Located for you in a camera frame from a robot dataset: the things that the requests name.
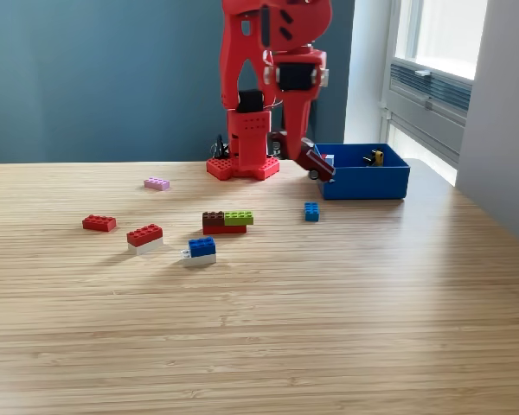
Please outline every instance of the red lego brick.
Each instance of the red lego brick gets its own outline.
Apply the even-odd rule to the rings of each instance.
[[[233,162],[229,159],[210,158],[206,164],[208,173],[219,180],[233,177]]]
[[[220,235],[224,233],[246,233],[247,227],[203,227],[204,235]]]
[[[263,165],[261,169],[254,171],[254,177],[257,180],[265,180],[268,177],[273,176],[275,173],[278,173],[280,170],[280,163],[278,158],[269,157],[267,158],[266,163]]]
[[[83,220],[83,229],[91,231],[110,232],[115,226],[115,218],[108,218],[105,216],[94,216],[91,214]]]
[[[225,214],[223,212],[204,212],[202,214],[203,227],[224,227]]]
[[[163,230],[158,225],[148,225],[136,231],[129,232],[127,234],[127,242],[131,245],[138,247],[153,240],[160,239],[163,237]]]

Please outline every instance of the pink lego brick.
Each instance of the pink lego brick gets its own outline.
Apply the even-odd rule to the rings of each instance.
[[[159,190],[160,192],[163,192],[164,190],[170,188],[170,182],[169,180],[162,180],[158,179],[157,177],[151,177],[148,180],[144,180],[144,187],[153,188],[154,190]]]

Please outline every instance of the blue plastic bin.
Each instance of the blue plastic bin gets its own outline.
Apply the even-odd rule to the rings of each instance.
[[[319,154],[335,156],[335,181],[318,181],[324,199],[403,199],[409,166],[388,144],[317,144]],[[371,150],[384,152],[383,167],[369,167],[363,158]]]

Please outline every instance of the blue box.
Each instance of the blue box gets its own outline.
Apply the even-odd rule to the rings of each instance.
[[[210,236],[203,239],[191,239],[189,241],[190,257],[203,257],[204,255],[212,255],[215,252],[215,241]]]
[[[307,222],[319,222],[319,205],[314,201],[307,201],[304,204],[304,212]]]
[[[384,165],[367,166],[363,158],[377,149],[384,153]],[[335,181],[317,181],[324,199],[406,197],[410,168],[388,144],[317,144],[316,150],[335,155]]]

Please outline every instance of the teal wall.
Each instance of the teal wall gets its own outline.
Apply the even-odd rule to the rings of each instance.
[[[354,0],[333,6],[318,142],[344,133]],[[222,28],[217,0],[0,0],[0,163],[207,158]]]

